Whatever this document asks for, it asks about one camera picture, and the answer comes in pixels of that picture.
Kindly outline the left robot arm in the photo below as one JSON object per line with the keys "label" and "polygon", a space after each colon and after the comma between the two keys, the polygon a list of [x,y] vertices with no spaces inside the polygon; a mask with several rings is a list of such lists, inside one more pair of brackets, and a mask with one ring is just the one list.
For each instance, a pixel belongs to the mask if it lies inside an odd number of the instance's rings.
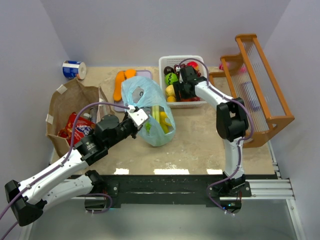
{"label": "left robot arm", "polygon": [[85,169],[108,154],[108,150],[131,136],[136,138],[148,117],[142,113],[125,113],[122,121],[115,115],[105,115],[83,137],[71,152],[38,174],[21,182],[11,180],[5,186],[6,198],[17,223],[27,226],[41,217],[45,209],[78,195],[100,194],[105,181],[95,171],[89,170],[71,183],[63,186],[65,179]]}

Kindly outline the brown paper grocery bag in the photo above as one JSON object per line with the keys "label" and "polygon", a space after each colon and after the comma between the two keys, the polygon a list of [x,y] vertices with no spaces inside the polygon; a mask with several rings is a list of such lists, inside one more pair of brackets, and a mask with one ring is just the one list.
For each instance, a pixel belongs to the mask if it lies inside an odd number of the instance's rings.
{"label": "brown paper grocery bag", "polygon": [[85,86],[77,79],[61,85],[53,93],[46,117],[46,136],[51,140],[59,157],[70,149],[67,140],[58,136],[59,131],[67,125],[70,115],[73,112],[78,113],[91,103],[108,101],[100,86]]}

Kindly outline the green celery stalks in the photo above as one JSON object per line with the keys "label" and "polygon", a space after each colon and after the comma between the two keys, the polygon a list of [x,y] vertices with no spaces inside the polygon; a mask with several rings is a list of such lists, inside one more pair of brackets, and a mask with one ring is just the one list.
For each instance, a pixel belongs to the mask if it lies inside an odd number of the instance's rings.
{"label": "green celery stalks", "polygon": [[158,123],[160,123],[160,106],[159,105],[154,105],[151,108],[151,115]]}

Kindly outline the clear water bottle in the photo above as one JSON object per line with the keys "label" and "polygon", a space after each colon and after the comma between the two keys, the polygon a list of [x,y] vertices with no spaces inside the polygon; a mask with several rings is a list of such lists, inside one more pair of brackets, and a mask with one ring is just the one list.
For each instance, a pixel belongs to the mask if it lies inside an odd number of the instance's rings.
{"label": "clear water bottle", "polygon": [[90,121],[91,120],[91,115],[89,113],[84,113],[83,118]]}

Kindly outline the blue plastic bag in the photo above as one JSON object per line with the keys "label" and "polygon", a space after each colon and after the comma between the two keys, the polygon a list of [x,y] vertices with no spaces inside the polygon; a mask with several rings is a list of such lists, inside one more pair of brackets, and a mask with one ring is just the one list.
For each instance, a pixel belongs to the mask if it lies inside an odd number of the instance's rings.
{"label": "blue plastic bag", "polygon": [[[176,123],[170,107],[160,86],[152,79],[143,76],[134,76],[121,84],[121,96],[125,105],[133,105],[143,109],[149,116],[147,122],[152,125],[147,133],[145,123],[138,135],[148,144],[160,147],[169,143],[176,133]],[[165,112],[170,119],[172,128],[165,134],[160,123],[152,117],[152,107],[159,106],[159,112]]]}

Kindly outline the green grape bunch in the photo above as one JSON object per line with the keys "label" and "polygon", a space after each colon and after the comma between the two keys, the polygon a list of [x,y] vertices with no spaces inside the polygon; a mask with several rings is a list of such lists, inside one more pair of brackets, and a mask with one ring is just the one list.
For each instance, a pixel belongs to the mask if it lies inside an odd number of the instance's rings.
{"label": "green grape bunch", "polygon": [[152,125],[150,124],[150,122],[148,121],[146,124],[145,124],[145,129],[146,129],[146,132],[149,134],[150,133],[150,129],[151,129]]}

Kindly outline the small orange pumpkin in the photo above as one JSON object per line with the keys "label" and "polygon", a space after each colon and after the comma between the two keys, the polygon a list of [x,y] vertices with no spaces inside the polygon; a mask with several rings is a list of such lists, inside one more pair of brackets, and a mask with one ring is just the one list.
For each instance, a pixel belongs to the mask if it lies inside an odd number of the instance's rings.
{"label": "small orange pumpkin", "polygon": [[187,98],[181,97],[179,101],[180,102],[193,102],[194,98],[193,97],[187,97]]}

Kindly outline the red snack packet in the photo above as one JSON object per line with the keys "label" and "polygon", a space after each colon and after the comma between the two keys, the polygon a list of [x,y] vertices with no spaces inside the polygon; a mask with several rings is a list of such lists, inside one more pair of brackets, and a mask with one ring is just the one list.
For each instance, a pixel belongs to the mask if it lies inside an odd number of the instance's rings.
{"label": "red snack packet", "polygon": [[[77,113],[72,112],[68,118],[68,121],[63,129],[58,132],[58,136],[67,140],[68,144],[71,144],[72,131]],[[73,144],[78,143],[83,137],[89,135],[89,133],[95,129],[96,124],[92,121],[80,116],[75,123],[74,140]]]}

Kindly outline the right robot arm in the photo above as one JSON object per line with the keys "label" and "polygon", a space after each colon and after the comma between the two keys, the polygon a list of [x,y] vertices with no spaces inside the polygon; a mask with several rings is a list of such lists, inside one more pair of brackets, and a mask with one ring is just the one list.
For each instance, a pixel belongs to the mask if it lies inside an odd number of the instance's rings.
{"label": "right robot arm", "polygon": [[243,142],[249,128],[244,101],[221,92],[191,66],[179,69],[179,81],[173,83],[173,89],[178,100],[199,97],[215,108],[216,130],[225,149],[225,170],[218,184],[225,183],[229,189],[244,185]]}

